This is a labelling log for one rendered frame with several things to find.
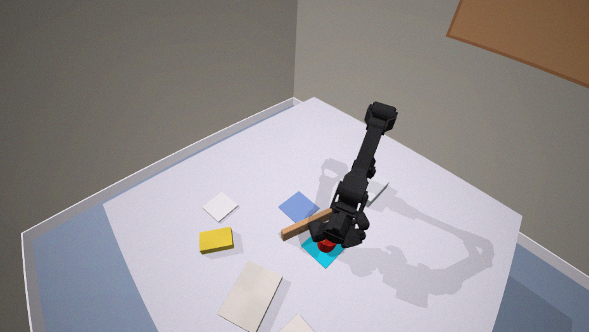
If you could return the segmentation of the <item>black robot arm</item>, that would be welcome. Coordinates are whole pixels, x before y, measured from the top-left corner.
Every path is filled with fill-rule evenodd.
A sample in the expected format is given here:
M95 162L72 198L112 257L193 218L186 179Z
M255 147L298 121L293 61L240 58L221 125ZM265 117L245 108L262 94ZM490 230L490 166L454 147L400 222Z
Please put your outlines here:
M367 178L372 179L376 170L374 154L380 142L381 135L392 130L398 112L396 108L378 102L370 104L365 114L366 135L360 147L357 159L354 160L351 171L343 181L340 181L330 204L334 212L323 231L325 239L341 244L343 248L357 246L362 243L366 235L363 230L355 229L359 214L363 213L369 199ZM338 200L335 201L338 196ZM361 203L357 211L358 203Z

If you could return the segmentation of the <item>dark red cup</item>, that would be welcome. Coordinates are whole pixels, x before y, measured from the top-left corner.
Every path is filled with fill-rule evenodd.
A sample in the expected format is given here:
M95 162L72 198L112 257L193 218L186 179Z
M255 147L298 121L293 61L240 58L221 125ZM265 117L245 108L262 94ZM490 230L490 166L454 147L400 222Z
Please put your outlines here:
M329 253L335 248L337 244L325 239L325 243L323 241L317 242L318 249L322 252Z

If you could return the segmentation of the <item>yellow rectangular block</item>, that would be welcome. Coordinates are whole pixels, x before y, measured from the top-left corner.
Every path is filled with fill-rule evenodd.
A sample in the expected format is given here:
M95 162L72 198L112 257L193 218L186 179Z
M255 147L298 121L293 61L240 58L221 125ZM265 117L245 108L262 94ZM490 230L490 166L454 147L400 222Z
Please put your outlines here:
M199 232L199 247L202 255L234 249L231 227Z

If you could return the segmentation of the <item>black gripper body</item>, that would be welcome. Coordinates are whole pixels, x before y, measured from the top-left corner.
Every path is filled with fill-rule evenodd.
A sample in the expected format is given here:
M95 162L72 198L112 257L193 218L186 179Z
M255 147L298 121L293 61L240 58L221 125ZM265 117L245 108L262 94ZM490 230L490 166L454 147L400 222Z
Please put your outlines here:
M358 225L358 230L368 230L370 222L368 221L366 215L364 214L364 212L361 214L359 214L358 219L352 219L351 223L356 222ZM322 225L321 220L316 220L313 222L310 222L308 225L310 234L312 236L312 241L314 243L317 242L321 242L325 240L325 237L323 235L323 231L327 225L327 223L324 224L325 226Z

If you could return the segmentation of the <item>tan wooden beam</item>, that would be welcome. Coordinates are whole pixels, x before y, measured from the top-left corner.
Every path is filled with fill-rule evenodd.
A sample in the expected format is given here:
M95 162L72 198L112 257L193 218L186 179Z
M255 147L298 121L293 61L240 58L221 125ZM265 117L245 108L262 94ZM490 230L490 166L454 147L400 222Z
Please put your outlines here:
M286 241L287 239L290 239L302 232L308 231L308 225L310 222L316 221L316 220L321 220L321 222L325 222L329 220L329 217L332 214L332 209L331 208L327 208L315 215L312 215L306 219L303 219L291 226L288 226L284 229L281 230L281 238L283 241Z

